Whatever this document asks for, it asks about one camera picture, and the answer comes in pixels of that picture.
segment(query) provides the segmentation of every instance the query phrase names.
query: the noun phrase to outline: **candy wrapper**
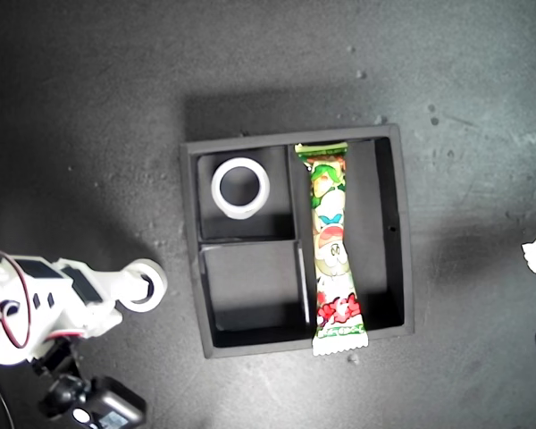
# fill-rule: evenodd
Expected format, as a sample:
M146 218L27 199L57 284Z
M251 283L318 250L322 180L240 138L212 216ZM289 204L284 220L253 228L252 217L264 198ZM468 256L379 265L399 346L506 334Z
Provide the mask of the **candy wrapper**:
M343 244L348 143L295 147L312 182L317 330L314 355L367 346L367 332Z

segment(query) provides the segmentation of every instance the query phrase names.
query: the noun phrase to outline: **snack package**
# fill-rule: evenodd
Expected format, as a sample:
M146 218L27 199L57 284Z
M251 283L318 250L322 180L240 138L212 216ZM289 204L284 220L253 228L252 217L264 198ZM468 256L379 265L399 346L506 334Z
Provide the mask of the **snack package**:
M317 330L315 356L365 347L367 332L343 244L348 143L296 145L312 182Z

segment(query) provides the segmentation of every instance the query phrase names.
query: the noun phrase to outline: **dark gray surface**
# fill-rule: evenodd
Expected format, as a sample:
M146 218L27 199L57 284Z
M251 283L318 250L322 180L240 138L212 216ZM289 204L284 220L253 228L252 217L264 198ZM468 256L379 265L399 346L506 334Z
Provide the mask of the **dark gray surface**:
M401 128L416 334L358 365L205 361L179 142L380 115ZM163 304L83 348L150 427L536 428L535 237L536 0L0 2L0 248L164 262ZM67 427L40 423L27 367L0 382L18 427Z

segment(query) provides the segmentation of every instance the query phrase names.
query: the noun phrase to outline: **black box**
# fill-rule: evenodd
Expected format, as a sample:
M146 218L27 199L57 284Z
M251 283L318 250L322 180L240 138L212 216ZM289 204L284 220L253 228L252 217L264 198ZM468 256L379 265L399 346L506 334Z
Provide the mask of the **black box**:
M398 127L185 143L180 149L188 254L207 358L311 347L315 271L310 182L294 145L348 142L345 244L370 340L414 331L411 250ZM246 220L214 204L216 168L261 164L268 201Z

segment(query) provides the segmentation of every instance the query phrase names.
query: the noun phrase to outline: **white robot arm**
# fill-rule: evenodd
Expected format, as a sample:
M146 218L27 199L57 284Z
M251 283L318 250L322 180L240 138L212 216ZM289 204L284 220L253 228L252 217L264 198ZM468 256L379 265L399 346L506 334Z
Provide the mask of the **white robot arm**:
M67 342L60 341L71 337L97 337L121 322L116 301L131 311L146 312L161 302L166 289L163 269L148 259L134 261L119 272L105 273L96 272L79 261L59 259L50 263L43 257L8 256L0 251L0 365L16 365L28 360L39 362L49 370L48 359L51 362L53 354L66 350ZM75 379L73 384L68 382L68 376ZM99 386L106 390L114 388L117 382L108 380L98 381L97 390L101 389ZM54 396L55 389L65 389L68 383L72 389L83 389L85 393L92 389L92 384L80 380L79 374L63 374L56 383L51 392ZM143 408L140 401L137 397L126 402L137 403L138 406L132 408L137 409ZM99 423L101 414L96 414L99 417L96 420L84 409L72 407L62 407L63 412L78 409L77 416L81 418L76 416L76 420L84 427L104 427L103 422ZM136 427L140 415L144 414L130 413L129 419L121 416L127 422L121 420L120 429ZM46 414L57 416L49 411ZM111 418L119 420L119 415Z

